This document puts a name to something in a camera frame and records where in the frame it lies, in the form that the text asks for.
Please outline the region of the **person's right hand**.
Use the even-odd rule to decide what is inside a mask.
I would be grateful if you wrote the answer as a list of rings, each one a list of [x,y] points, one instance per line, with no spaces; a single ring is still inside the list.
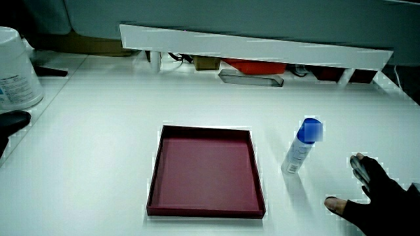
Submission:
[[[325,207],[365,235],[418,235],[419,184],[403,189],[375,159],[361,153],[350,157],[350,165],[370,202],[327,197]]]

